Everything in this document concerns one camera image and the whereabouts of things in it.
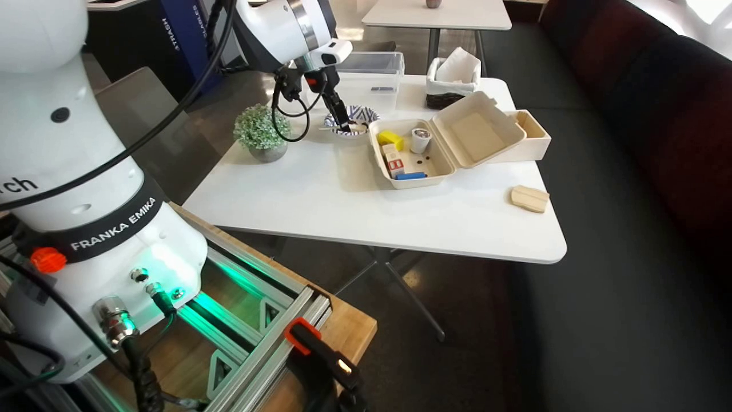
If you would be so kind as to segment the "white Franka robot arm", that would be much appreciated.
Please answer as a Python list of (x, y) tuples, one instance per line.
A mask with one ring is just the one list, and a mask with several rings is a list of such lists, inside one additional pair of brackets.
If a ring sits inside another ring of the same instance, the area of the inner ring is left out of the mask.
[(25, 371), (55, 365), (60, 383), (118, 346), (104, 315), (151, 330), (159, 299), (199, 296), (208, 259), (100, 113), (80, 61), (86, 27), (86, 0), (0, 0), (0, 194), (21, 223), (6, 317), (47, 350), (21, 349)]

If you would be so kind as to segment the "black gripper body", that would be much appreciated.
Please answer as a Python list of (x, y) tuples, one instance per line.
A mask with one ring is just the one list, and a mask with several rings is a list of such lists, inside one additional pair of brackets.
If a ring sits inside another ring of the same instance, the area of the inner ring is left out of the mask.
[(296, 99), (302, 88), (309, 88), (317, 96), (332, 96), (339, 85), (339, 73), (333, 67), (322, 67), (322, 70), (282, 67), (275, 71), (275, 85), (286, 102)]

